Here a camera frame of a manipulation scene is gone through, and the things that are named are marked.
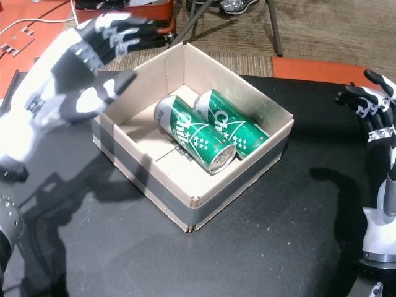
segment can lid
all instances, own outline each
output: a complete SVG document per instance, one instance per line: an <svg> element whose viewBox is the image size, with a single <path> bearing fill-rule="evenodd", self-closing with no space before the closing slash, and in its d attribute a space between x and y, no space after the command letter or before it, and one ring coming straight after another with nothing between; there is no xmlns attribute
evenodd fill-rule
<svg viewBox="0 0 396 297"><path fill-rule="evenodd" d="M216 174L222 169L226 168L228 164L234 159L236 154L236 147L233 144L225 147L217 156L213 159L209 166L209 173Z"/></svg>
<svg viewBox="0 0 396 297"><path fill-rule="evenodd" d="M210 96L212 95L213 90L208 90L202 94L200 94L197 99L194 101L194 112L198 113L199 116L208 121L208 112L209 112L209 102Z"/></svg>
<svg viewBox="0 0 396 297"><path fill-rule="evenodd" d="M164 99L160 100L154 107L154 121L156 121L167 133L170 133L170 117L171 110L176 95L168 95Z"/></svg>

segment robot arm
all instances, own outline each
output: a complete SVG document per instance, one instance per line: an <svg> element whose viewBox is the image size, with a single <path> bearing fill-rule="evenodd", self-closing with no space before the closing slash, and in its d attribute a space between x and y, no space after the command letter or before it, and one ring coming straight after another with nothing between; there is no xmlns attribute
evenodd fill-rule
<svg viewBox="0 0 396 297"><path fill-rule="evenodd" d="M336 98L356 112L367 133L362 195L371 196L363 201L368 227L359 277L348 297L381 297L394 285L396 271L396 85L370 70L364 75L383 92L346 86Z"/></svg>
<svg viewBox="0 0 396 297"><path fill-rule="evenodd" d="M62 32L15 91L10 111L0 117L1 286L24 227L13 194L14 183L28 178L24 164L47 132L92 119L117 100L136 73L124 71L94 87L98 70L146 47L157 35L149 20L127 13L103 14Z"/></svg>

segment metal chair leg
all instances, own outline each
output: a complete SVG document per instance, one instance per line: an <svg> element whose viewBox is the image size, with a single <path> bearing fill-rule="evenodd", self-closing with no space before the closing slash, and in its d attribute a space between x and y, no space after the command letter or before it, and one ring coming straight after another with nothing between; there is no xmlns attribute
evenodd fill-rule
<svg viewBox="0 0 396 297"><path fill-rule="evenodd" d="M275 40L275 52L278 57L282 57L282 41L280 39L279 28L278 28L278 20L277 20L277 12L275 11L275 5L273 0L267 0L268 9L270 11L273 39Z"/></svg>
<svg viewBox="0 0 396 297"><path fill-rule="evenodd" d="M194 16L194 14L196 12L196 4L197 4L197 0L192 0L191 10L190 10L190 20L192 19L192 17Z"/></svg>
<svg viewBox="0 0 396 297"><path fill-rule="evenodd" d="M188 31L194 26L194 24L198 21L202 14L212 5L213 0L206 0L205 3L200 7L196 14L190 19L187 25L180 31L178 36L172 41L170 47L177 45L183 38L187 35Z"/></svg>

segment white cable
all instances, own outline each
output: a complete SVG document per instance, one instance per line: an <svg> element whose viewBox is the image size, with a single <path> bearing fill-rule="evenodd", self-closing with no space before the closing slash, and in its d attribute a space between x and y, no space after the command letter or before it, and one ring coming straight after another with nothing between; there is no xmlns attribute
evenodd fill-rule
<svg viewBox="0 0 396 297"><path fill-rule="evenodd" d="M17 23L28 22L28 21L33 21L33 20L36 21L36 22L43 22L43 23L66 23L66 22L70 22L71 20L74 20L74 18L67 19L67 20L43 20L43 19L22 19L22 20L17 20L15 22L13 22L12 24L10 24L10 26L6 27L3 31L1 31L0 35L2 35L5 31L10 29L13 25L15 25Z"/></svg>
<svg viewBox="0 0 396 297"><path fill-rule="evenodd" d="M74 9L74 5L73 5L73 0L70 0L70 4L72 6L72 12L74 15L74 20L75 20L75 25L78 26L79 25L79 20L77 18L77 15L75 14L75 9Z"/></svg>

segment shoe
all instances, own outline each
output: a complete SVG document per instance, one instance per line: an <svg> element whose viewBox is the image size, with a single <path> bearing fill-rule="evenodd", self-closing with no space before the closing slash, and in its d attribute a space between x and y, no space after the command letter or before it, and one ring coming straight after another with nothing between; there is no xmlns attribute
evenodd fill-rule
<svg viewBox="0 0 396 297"><path fill-rule="evenodd" d="M213 4L215 4L216 2L221 2L222 0L213 0ZM203 3L205 3L205 0L196 0L196 4L197 5L203 5Z"/></svg>
<svg viewBox="0 0 396 297"><path fill-rule="evenodd" d="M220 3L220 9L223 9L226 14L243 14L246 12L249 5L257 1L258 0L223 0Z"/></svg>

